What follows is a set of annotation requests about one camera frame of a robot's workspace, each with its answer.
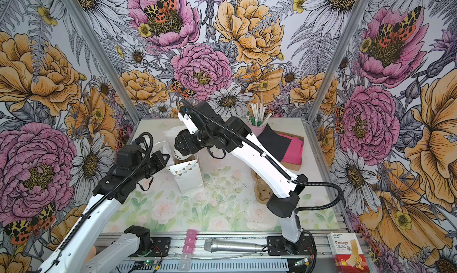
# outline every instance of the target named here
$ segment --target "bandage box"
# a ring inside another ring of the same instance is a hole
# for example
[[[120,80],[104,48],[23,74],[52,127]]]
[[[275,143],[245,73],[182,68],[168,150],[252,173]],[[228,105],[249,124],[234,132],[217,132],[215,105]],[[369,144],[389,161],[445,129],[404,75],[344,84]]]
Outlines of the bandage box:
[[[355,233],[332,232],[327,237],[338,272],[370,272]]]

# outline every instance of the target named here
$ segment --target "black cable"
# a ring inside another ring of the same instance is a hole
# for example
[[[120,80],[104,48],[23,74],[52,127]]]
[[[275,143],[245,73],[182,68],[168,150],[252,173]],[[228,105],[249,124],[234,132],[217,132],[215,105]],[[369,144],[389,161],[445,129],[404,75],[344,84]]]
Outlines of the black cable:
[[[138,270],[143,266],[144,266],[144,261],[143,261],[142,264],[138,264],[138,265],[133,266],[132,269],[130,269],[129,272],[127,272],[127,273],[132,273],[134,270]]]
[[[254,148],[257,152],[259,152],[262,156],[263,154],[265,153],[262,149],[260,149],[260,147],[258,147],[257,145],[255,145],[254,143],[252,143],[251,141],[249,141],[248,139],[246,139],[246,137],[238,134],[237,132],[235,132],[234,130],[226,127],[225,125],[223,125],[222,123],[220,123],[219,121],[216,121],[214,120],[212,117],[209,117],[208,115],[206,115],[205,113],[203,113],[202,111],[200,111],[198,108],[196,108],[195,106],[193,106],[191,103],[189,103],[188,101],[186,100],[181,100],[181,102],[184,104],[185,107],[193,110],[195,113],[197,113],[198,115],[204,117],[205,119],[207,119],[209,122],[212,122],[214,123],[215,125],[219,126],[220,128],[232,133],[233,135],[235,135],[237,138],[239,138],[241,141],[245,142],[246,144],[248,144],[249,146],[251,146],[252,148]],[[291,177],[289,176],[288,173],[286,173],[270,156],[268,155],[265,155],[265,158],[270,162],[270,164],[275,167],[279,173],[281,173],[285,178],[287,178],[288,180],[291,179]],[[293,183],[297,184],[297,185],[300,185],[300,186],[309,186],[309,187],[332,187],[332,188],[335,188],[337,191],[338,191],[338,196],[335,198],[335,200],[333,200],[332,202],[328,203],[328,204],[325,204],[325,205],[321,205],[321,206],[317,206],[317,207],[298,207],[295,209],[295,213],[298,213],[299,211],[302,211],[302,210],[322,210],[322,209],[326,209],[326,208],[330,208],[330,207],[333,207],[335,206],[342,198],[343,198],[343,190],[341,190],[341,188],[338,186],[338,185],[335,185],[335,184],[332,184],[332,183],[327,183],[327,182],[300,182],[300,181],[297,181],[297,180],[294,180],[292,181]]]
[[[240,139],[241,141],[243,141],[244,143],[248,144],[249,146],[251,146],[252,148],[254,148],[254,150],[256,150],[257,152],[260,153],[260,155],[265,155],[265,159],[268,160],[270,162],[270,164],[275,167],[279,173],[281,173],[281,175],[284,176],[284,178],[290,180],[290,176],[288,173],[286,173],[270,156],[264,154],[264,150],[262,150],[259,146],[257,146],[256,144],[252,143],[250,140],[248,140],[246,137],[238,134],[236,131],[234,131],[233,129],[231,128],[228,128],[226,127],[225,125],[223,125],[222,123],[220,123],[219,121],[217,120],[214,120],[212,117],[209,117],[208,115],[206,115],[205,113],[203,113],[202,111],[198,110],[198,108],[196,108],[195,106],[193,106],[191,103],[189,103],[188,101],[186,101],[185,99],[182,99],[181,100],[182,104],[184,104],[185,107],[193,110],[196,114],[204,117],[206,120],[208,120],[209,122],[212,122],[213,124],[219,126],[220,128],[224,129],[225,131],[229,132],[229,133],[232,133],[235,137],[237,137],[238,139]]]
[[[316,261],[317,261],[317,246],[316,246],[316,242],[314,241],[314,237],[312,235],[312,233],[309,231],[309,230],[304,230],[302,229],[303,233],[306,233],[310,236],[311,238],[311,245],[312,245],[312,250],[314,250],[314,252],[312,252],[312,255],[313,255],[313,260],[311,262],[311,268],[306,271],[306,273],[311,273],[313,270],[314,270],[314,267],[316,267]]]
[[[141,190],[142,190],[143,192],[147,192],[147,191],[151,188],[151,184],[152,184],[152,181],[153,181],[153,180],[154,180],[154,177],[151,177],[151,180],[149,181],[149,184],[148,184],[148,189],[146,189],[146,190],[144,189],[144,187],[143,187],[140,183],[137,183],[137,185],[140,186],[140,188],[141,188]]]
[[[308,187],[332,187],[335,188],[338,191],[338,195],[336,198],[329,202],[328,204],[316,206],[316,207],[298,207],[295,209],[295,213],[298,213],[299,211],[302,210],[322,210],[326,208],[330,208],[335,206],[337,203],[340,202],[340,200],[343,198],[343,190],[335,184],[332,183],[327,183],[327,182],[300,182],[297,180],[292,181],[294,184],[297,184],[299,186],[308,186]]]
[[[112,196],[118,189],[120,189],[123,185],[125,185],[135,174],[143,167],[143,165],[146,163],[146,161],[149,159],[151,156],[152,152],[152,145],[154,144],[154,139],[151,135],[151,133],[148,132],[143,132],[140,134],[139,138],[142,138],[143,136],[147,135],[150,139],[150,145],[146,151],[145,156],[141,160],[140,164],[134,168],[134,170],[125,178],[122,179],[122,181],[117,184],[113,189],[111,189],[107,194],[101,197],[91,208],[88,209],[88,211],[81,216],[81,219],[78,221],[78,223],[75,225],[73,230],[67,235],[67,238],[60,244],[59,249],[60,252],[67,246],[69,241],[72,239],[72,237],[77,233],[77,231],[80,229],[80,227],[83,225],[84,221],[90,216],[90,214],[97,209],[107,198]]]

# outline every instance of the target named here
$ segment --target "straw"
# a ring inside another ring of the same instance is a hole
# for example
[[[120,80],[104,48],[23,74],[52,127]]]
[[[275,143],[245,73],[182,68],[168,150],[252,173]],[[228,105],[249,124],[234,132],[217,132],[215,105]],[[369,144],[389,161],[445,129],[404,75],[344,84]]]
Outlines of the straw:
[[[263,120],[262,124],[260,124],[260,126],[262,126],[263,124],[265,124],[269,119],[270,119],[270,116],[272,115],[272,113],[270,112],[266,117],[265,119]]]

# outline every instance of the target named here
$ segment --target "wire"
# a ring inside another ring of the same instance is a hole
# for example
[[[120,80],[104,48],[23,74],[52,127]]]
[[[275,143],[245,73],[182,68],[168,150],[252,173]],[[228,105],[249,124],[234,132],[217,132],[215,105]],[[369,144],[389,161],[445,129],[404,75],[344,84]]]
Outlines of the wire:
[[[238,134],[236,131],[234,131],[233,129],[231,128],[228,128],[227,126],[223,125],[222,123],[220,123],[219,121],[217,120],[214,120],[212,117],[209,117],[207,114],[205,114],[204,112],[200,111],[198,108],[196,108],[195,106],[193,106],[191,103],[189,103],[188,101],[186,101],[185,99],[182,99],[181,100],[182,104],[184,104],[185,107],[193,110],[196,114],[204,117],[206,120],[208,120],[209,122],[212,122],[213,124],[219,126],[220,128],[224,129],[225,131],[229,132],[229,133],[232,133],[235,137],[237,137],[238,139],[240,139],[241,141],[243,141],[244,143],[248,144],[249,146],[251,146],[252,148],[254,148],[254,150],[256,150],[257,152],[260,153],[260,155],[264,155],[265,151],[262,150],[259,146],[257,146],[256,144],[252,143],[250,140],[248,140],[246,137],[244,137],[243,135],[240,135]],[[265,159],[268,160],[271,165],[273,167],[275,167],[279,173],[281,173],[281,175],[283,175],[286,179],[290,180],[290,176],[288,173],[286,173],[269,155],[265,155]]]
[[[246,253],[246,254],[240,254],[240,255],[235,255],[235,256],[229,256],[229,257],[218,257],[218,258],[194,258],[192,257],[192,259],[195,259],[195,260],[223,260],[223,259],[233,259],[233,258],[239,258],[239,257],[245,257],[245,256],[249,256],[249,255],[252,255],[254,253]]]
[[[234,131],[233,129],[230,129],[228,127],[226,127],[225,125],[223,125],[222,123],[220,123],[219,121],[216,121],[214,120],[212,117],[209,117],[208,115],[206,115],[205,113],[203,113],[202,111],[200,111],[198,108],[196,108],[195,106],[193,106],[191,103],[189,103],[188,101],[186,101],[185,99],[182,99],[181,100],[182,104],[193,110],[195,113],[197,113],[198,115],[204,117],[205,119],[207,119],[209,122],[212,122],[214,123],[215,125],[219,126],[220,128],[232,133],[235,137],[239,138],[241,141],[245,142],[246,144],[248,144],[249,146],[251,146],[252,148],[254,148],[257,152],[259,152],[262,156],[264,155],[264,151],[258,147],[257,145],[255,145],[254,143],[252,143],[250,140],[248,140],[246,137],[238,134],[236,131]],[[281,173],[286,179],[290,180],[291,177],[289,176],[288,173],[286,173],[270,156],[268,155],[265,155],[265,158],[270,162],[270,164],[275,167],[279,173]],[[338,196],[333,200],[331,201],[330,203],[328,204],[325,204],[325,205],[321,205],[321,206],[317,206],[317,207],[298,207],[295,209],[295,213],[298,213],[299,211],[302,211],[302,210],[322,210],[322,209],[326,209],[326,208],[330,208],[330,207],[333,207],[335,206],[343,197],[343,190],[341,190],[341,188],[338,186],[338,185],[335,185],[335,184],[332,184],[332,183],[327,183],[327,182],[300,182],[300,181],[297,181],[297,180],[294,180],[292,181],[294,184],[297,184],[297,185],[300,185],[300,186],[309,186],[309,187],[332,187],[332,188],[335,188],[337,191],[338,191]]]
[[[129,272],[127,272],[127,273],[132,273],[134,270],[138,270],[143,266],[144,266],[144,261],[143,261],[142,264],[138,264],[138,265],[133,266],[132,269],[130,269]]]
[[[328,204],[316,206],[316,207],[298,207],[295,209],[295,213],[298,213],[299,211],[302,210],[322,210],[326,208],[330,208],[335,206],[337,203],[340,202],[340,200],[343,198],[343,190],[335,184],[332,183],[327,183],[327,182],[300,182],[297,180],[292,181],[294,184],[297,184],[299,186],[308,186],[308,187],[332,187],[335,188],[338,191],[338,195],[336,198],[329,202]]]
[[[152,151],[152,146],[154,144],[154,139],[151,135],[151,133],[148,132],[143,132],[139,135],[139,138],[142,138],[144,136],[148,136],[150,139],[150,145],[148,149],[146,150],[146,154],[141,160],[140,164],[136,166],[133,171],[125,178],[122,179],[122,181],[117,184],[113,189],[111,189],[107,194],[102,196],[91,208],[88,209],[88,211],[81,216],[81,219],[77,222],[73,230],[67,235],[67,238],[64,239],[64,241],[60,244],[59,249],[60,253],[62,253],[62,250],[67,246],[67,244],[70,242],[70,240],[73,238],[73,236],[77,233],[77,231],[80,229],[80,227],[83,225],[84,221],[90,216],[90,214],[97,209],[107,198],[112,196],[118,189],[120,189],[123,185],[125,185],[132,177],[135,176],[135,174],[143,167],[143,165],[146,163],[146,161],[149,159],[151,156],[151,151]]]
[[[311,254],[312,254],[311,256],[313,257],[313,260],[311,261],[311,268],[306,271],[306,273],[311,273],[314,270],[314,267],[316,267],[317,258],[314,256],[314,253],[317,254],[316,242],[314,241],[313,234],[309,230],[302,229],[302,231],[303,231],[303,233],[306,233],[306,234],[308,234],[310,236],[310,238],[311,238],[311,246],[313,247],[313,250],[310,250]]]

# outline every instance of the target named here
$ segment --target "silver microphone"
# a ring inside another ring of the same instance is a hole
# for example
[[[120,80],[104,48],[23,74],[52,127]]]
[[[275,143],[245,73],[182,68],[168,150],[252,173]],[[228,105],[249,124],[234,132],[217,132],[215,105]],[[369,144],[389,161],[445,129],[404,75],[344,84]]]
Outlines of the silver microphone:
[[[211,253],[215,251],[235,251],[235,252],[261,252],[262,246],[248,242],[231,242],[210,238],[205,240],[205,250]]]

